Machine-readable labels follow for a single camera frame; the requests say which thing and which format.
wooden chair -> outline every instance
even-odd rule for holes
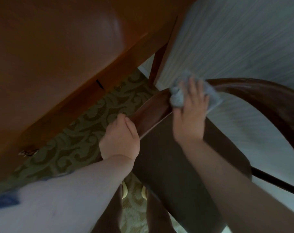
[[[236,95],[261,111],[294,148],[294,91],[250,78],[211,79],[217,91]],[[168,89],[140,107],[131,120],[141,137],[133,172],[189,232],[221,232],[225,222],[172,135]],[[250,166],[244,154],[209,120],[204,140],[251,179],[257,176],[294,194],[294,186]]]

green patterned carpet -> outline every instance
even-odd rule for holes
[[[85,111],[63,132],[50,140],[29,158],[8,180],[0,183],[0,192],[23,186],[38,179],[69,172],[94,162],[99,153],[98,142],[106,126],[118,113],[132,115],[157,90],[147,86],[147,78],[135,70],[121,84]],[[122,233],[148,232],[146,201],[141,197],[142,184],[132,173],[126,177],[128,196],[123,200]],[[176,231],[183,228],[173,219]]]

